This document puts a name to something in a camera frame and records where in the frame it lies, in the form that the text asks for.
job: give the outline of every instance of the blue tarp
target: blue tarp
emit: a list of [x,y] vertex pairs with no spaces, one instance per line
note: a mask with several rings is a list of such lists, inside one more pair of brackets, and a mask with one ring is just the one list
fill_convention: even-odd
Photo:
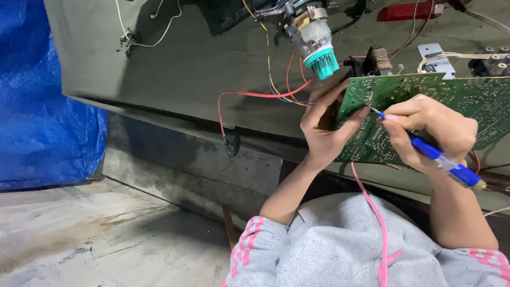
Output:
[[0,1],[0,190],[83,181],[102,160],[106,112],[60,76],[43,1]]

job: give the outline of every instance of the person's left hand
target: person's left hand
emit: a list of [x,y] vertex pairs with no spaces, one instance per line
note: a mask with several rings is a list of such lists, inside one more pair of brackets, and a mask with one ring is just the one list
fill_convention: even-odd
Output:
[[315,101],[315,103],[313,106],[307,107],[301,119],[301,130],[307,139],[309,148],[304,163],[316,171],[323,170],[333,162],[370,112],[369,107],[356,111],[336,131],[323,126],[324,122],[331,119],[328,107],[343,95],[349,82],[350,78],[339,85],[331,82],[322,89],[313,92],[310,101]]

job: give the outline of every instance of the gray hoodie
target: gray hoodie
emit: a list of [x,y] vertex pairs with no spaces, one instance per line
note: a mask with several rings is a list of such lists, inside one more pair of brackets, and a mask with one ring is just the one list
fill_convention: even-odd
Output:
[[[370,196],[389,234],[388,286],[510,287],[499,251],[441,248],[392,204]],[[299,207],[290,227],[254,217],[231,254],[223,286],[378,287],[383,239],[361,194],[335,194]]]

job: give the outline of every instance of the person's right hand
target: person's right hand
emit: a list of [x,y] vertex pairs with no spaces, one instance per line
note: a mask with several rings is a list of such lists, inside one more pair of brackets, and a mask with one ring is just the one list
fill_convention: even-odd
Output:
[[436,163],[413,148],[405,131],[423,129],[436,139],[447,156],[456,159],[458,163],[466,164],[464,158],[476,142],[476,120],[464,117],[423,94],[392,105],[384,113],[386,119],[382,124],[390,135],[391,144],[405,164],[425,174],[438,170]]

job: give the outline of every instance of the hand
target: hand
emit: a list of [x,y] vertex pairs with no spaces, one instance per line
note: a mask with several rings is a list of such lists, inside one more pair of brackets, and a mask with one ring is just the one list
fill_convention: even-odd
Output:
[[447,156],[464,165],[464,158],[476,142],[476,120],[464,117],[423,94],[392,105],[385,110],[385,115],[382,124],[402,161],[425,174],[439,170],[437,164],[413,148],[405,130],[424,129],[436,139]]
[[332,81],[312,93],[310,101],[315,101],[315,104],[307,107],[301,119],[301,130],[307,139],[309,148],[304,163],[315,171],[319,172],[333,162],[370,112],[368,107],[355,112],[336,131],[331,125],[324,126],[328,122],[332,123],[332,113],[328,108],[338,98],[343,97],[343,92],[347,89],[349,81],[350,78],[340,85],[336,84],[338,81]]

